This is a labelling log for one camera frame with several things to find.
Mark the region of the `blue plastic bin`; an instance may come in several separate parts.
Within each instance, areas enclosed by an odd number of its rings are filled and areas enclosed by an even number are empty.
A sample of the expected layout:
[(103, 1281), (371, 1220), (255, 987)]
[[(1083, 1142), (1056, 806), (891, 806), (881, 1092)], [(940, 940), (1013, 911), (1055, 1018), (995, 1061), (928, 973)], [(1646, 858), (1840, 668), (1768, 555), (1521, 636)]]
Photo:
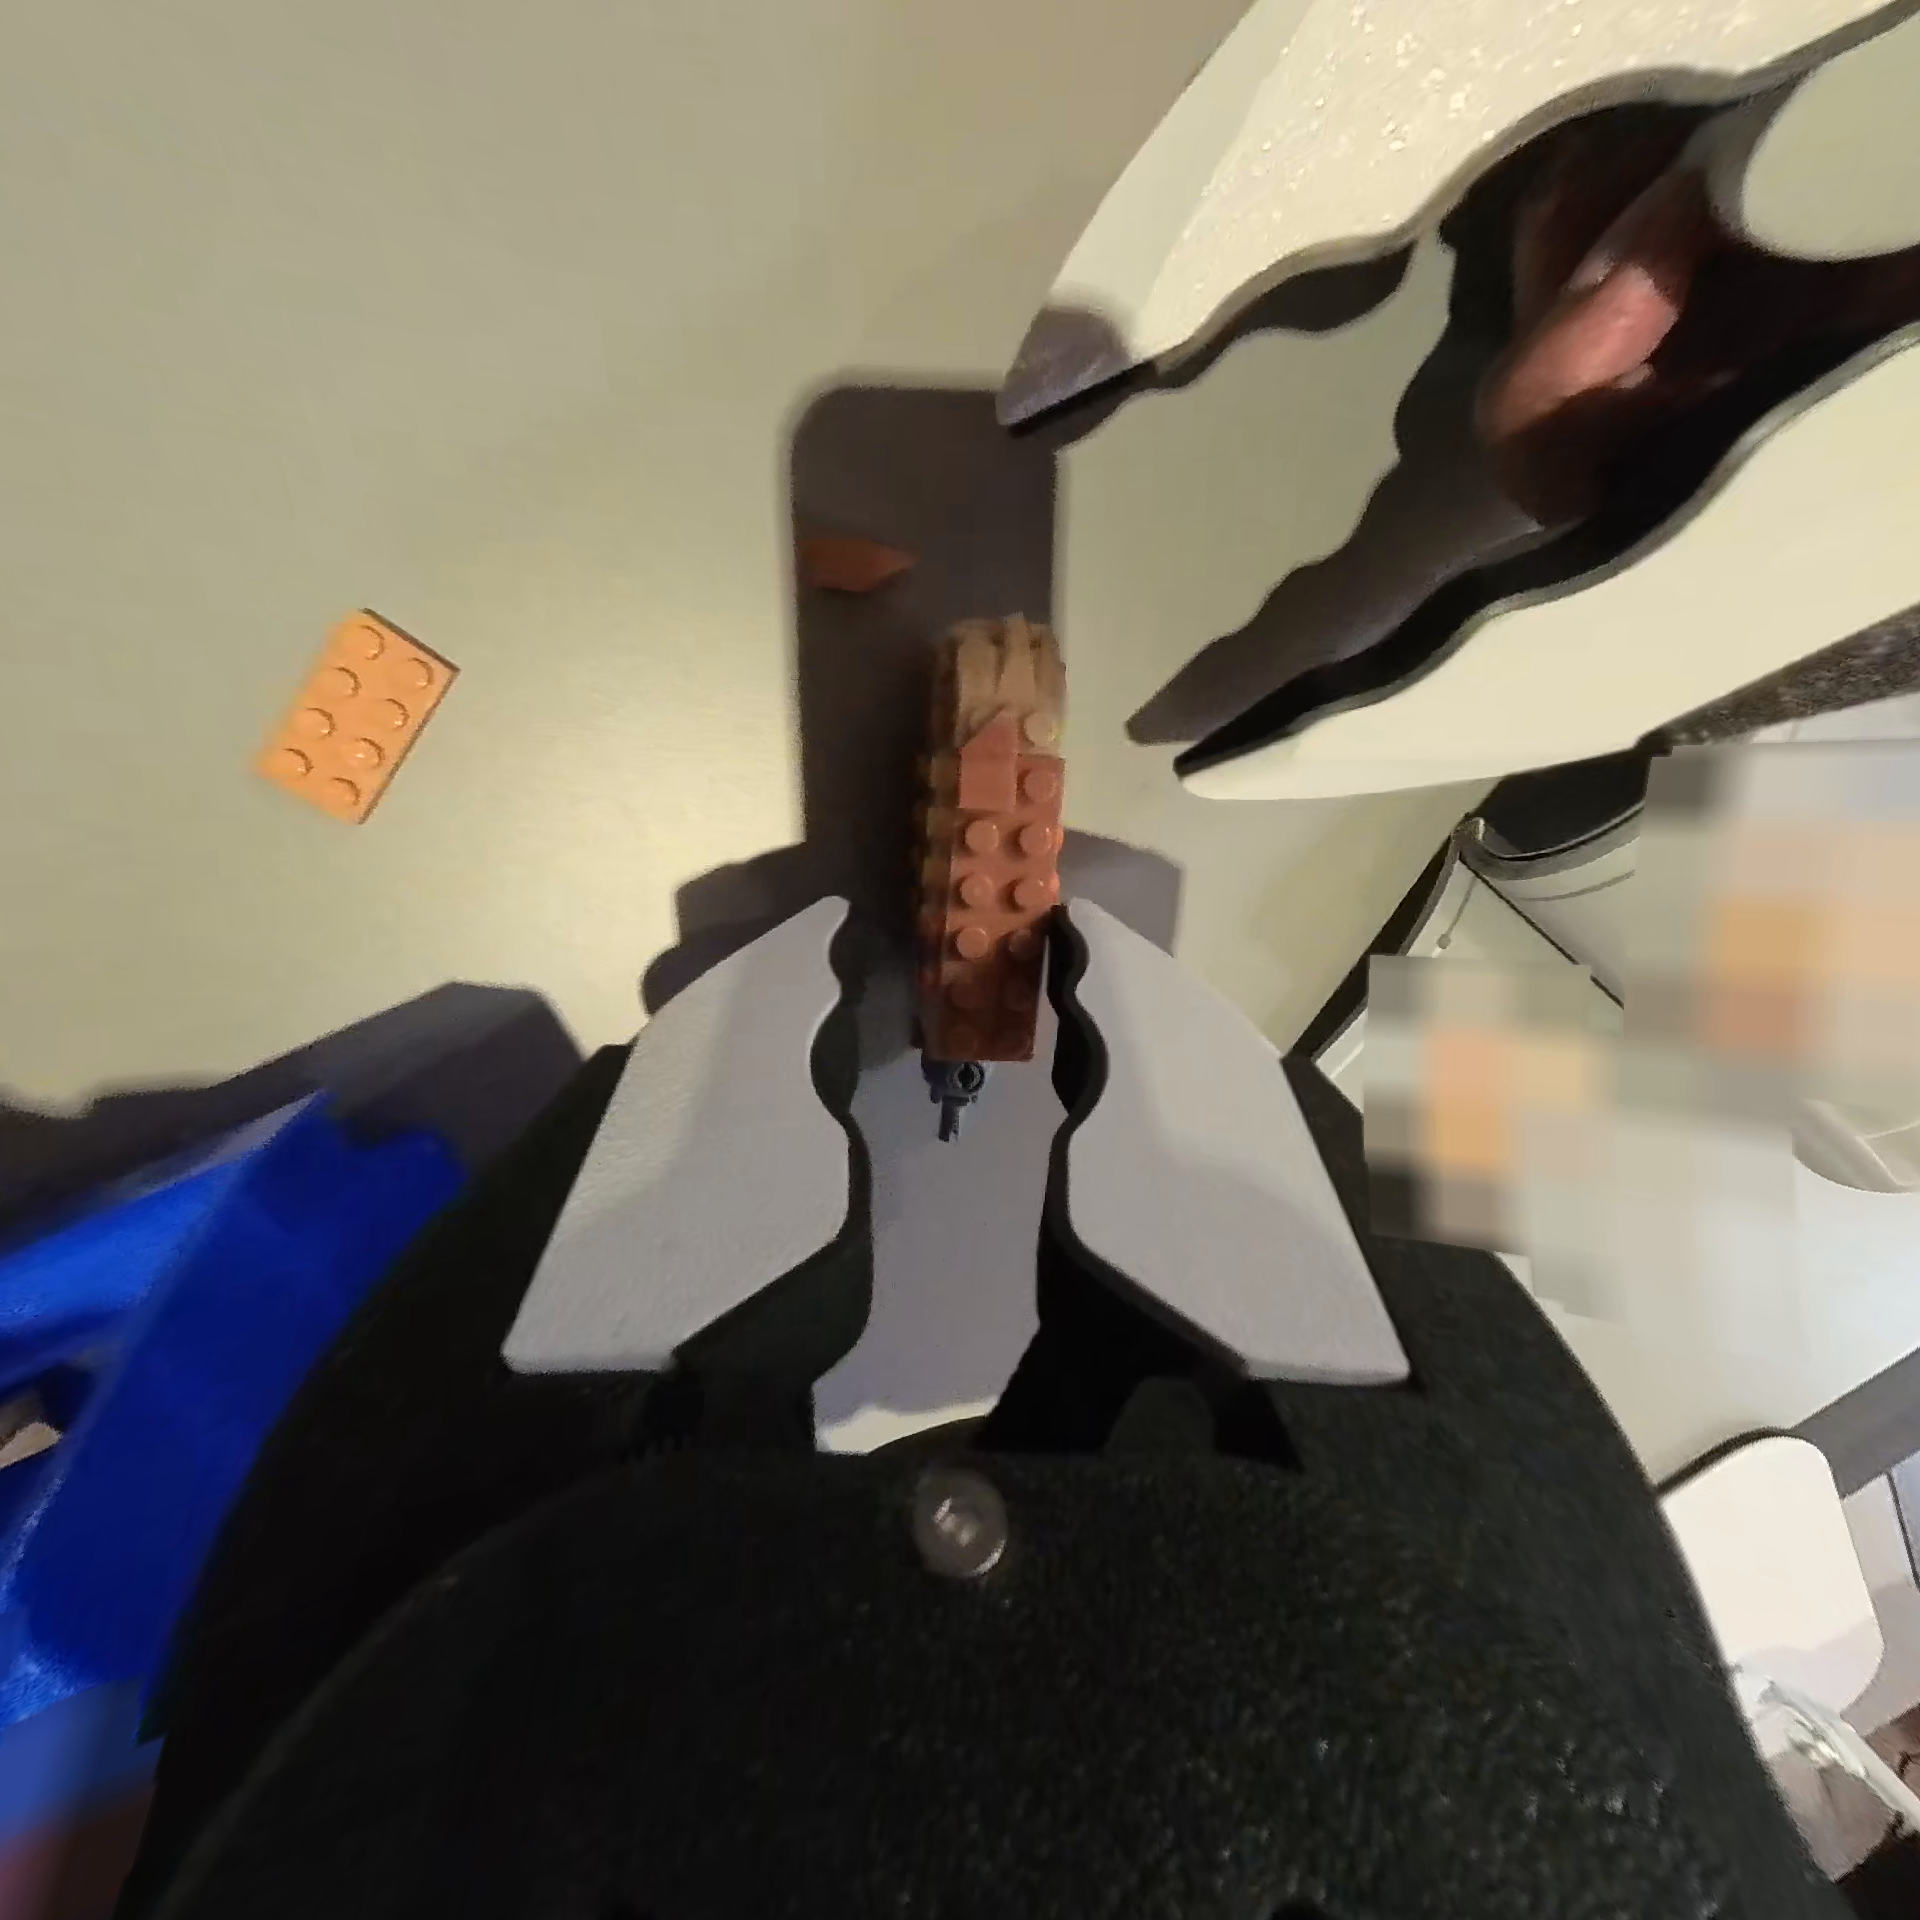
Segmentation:
[(324, 1097), (150, 1166), (3, 1244), (3, 1727), (150, 1684), (305, 1370), (468, 1185), (432, 1134)]

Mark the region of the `grey desk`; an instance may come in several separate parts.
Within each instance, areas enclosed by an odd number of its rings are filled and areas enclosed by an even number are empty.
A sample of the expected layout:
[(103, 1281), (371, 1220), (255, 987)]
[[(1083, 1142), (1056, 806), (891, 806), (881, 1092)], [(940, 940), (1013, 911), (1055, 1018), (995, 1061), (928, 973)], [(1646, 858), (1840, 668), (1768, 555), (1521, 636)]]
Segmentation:
[[(385, 1053), (511, 1136), (888, 876), (965, 609), (1056, 615), (1072, 886), (1285, 1042), (1468, 789), (1170, 759), (1358, 559), (1499, 526), (1467, 256), (1299, 276), (1056, 452), (993, 411), (1245, 10), (3, 4), (3, 1211)], [(353, 609), (459, 668), (361, 825), (250, 775)]]

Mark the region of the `brown toy brick model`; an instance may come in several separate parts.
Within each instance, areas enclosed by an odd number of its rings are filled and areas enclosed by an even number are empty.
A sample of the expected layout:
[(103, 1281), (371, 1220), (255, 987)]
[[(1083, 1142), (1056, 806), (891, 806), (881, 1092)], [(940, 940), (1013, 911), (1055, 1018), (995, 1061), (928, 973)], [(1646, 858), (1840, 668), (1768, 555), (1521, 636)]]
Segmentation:
[(1001, 1063), (1037, 1042), (1060, 904), (1063, 655), (1024, 615), (961, 620), (935, 645), (915, 833), (915, 1045), (937, 1138), (962, 1134)]

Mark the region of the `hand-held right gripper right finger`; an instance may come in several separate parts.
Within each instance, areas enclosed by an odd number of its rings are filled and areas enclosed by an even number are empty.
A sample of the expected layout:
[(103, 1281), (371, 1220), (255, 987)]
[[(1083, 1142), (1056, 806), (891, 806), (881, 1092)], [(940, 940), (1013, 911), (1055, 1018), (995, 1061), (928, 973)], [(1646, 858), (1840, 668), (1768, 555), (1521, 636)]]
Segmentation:
[(1096, 1284), (1252, 1380), (1411, 1362), (1274, 1042), (1095, 901), (1052, 932), (1046, 1229)]

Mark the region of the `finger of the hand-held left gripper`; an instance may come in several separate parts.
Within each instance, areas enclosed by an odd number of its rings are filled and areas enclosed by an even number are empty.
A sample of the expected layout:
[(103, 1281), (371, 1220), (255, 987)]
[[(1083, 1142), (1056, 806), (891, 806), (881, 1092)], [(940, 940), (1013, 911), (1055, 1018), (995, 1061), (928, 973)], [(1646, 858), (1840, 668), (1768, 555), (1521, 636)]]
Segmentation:
[(1674, 479), (1444, 580), (1353, 658), (1196, 742), (1221, 804), (1502, 779), (1649, 732), (1915, 605), (1915, 331), (1835, 363)]
[(1728, 104), (1915, 4), (1250, 4), (1102, 194), (995, 395), (1046, 417), (1206, 350), (1299, 273), (1400, 252), (1595, 108)]

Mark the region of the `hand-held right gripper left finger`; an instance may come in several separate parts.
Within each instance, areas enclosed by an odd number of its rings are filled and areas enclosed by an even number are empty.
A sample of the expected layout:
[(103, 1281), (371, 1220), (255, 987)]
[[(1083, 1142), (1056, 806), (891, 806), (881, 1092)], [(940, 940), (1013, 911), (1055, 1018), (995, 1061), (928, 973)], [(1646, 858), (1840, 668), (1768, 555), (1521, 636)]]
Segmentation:
[(637, 1031), (502, 1338), (515, 1375), (826, 1375), (874, 1298), (857, 959), (826, 896)]

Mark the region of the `orange toy brick plate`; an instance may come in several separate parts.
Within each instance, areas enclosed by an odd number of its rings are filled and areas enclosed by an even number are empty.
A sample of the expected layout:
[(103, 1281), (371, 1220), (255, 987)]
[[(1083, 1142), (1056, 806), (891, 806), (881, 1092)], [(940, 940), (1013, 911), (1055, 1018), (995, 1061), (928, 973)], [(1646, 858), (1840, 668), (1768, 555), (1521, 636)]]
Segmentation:
[(347, 615), (250, 775), (311, 809), (361, 825), (459, 668), (375, 609)]

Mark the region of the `grey instruction booklet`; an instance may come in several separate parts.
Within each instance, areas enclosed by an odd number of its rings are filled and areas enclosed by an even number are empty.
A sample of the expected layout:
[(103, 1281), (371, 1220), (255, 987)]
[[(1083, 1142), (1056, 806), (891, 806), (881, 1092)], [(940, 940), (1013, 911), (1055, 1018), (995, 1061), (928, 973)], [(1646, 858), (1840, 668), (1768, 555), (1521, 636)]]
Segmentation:
[[(1915, 751), (1915, 693), (1768, 726), (1762, 749)], [(1628, 878), (1640, 858), (1640, 764), (1619, 759), (1499, 785), (1413, 886), (1375, 948), (1393, 957), (1515, 959), (1581, 975), (1581, 1006), (1609, 1021), (1621, 987)], [(1368, 957), (1315, 1014), (1301, 1047), (1362, 1108)], [(1915, 1195), (1915, 1113), (1804, 1099), (1793, 1149), (1811, 1179), (1867, 1195)]]

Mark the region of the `person's left hand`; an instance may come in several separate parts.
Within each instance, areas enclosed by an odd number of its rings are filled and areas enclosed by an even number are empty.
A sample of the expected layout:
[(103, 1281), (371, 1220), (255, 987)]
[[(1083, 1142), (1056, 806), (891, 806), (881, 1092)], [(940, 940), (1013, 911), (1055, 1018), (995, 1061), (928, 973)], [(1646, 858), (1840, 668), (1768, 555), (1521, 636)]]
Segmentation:
[(1628, 411), (1652, 356), (1681, 321), (1702, 260), (1695, 232), (1594, 252), (1543, 313), (1519, 331), (1482, 384), (1475, 425), (1487, 447), (1570, 439)]

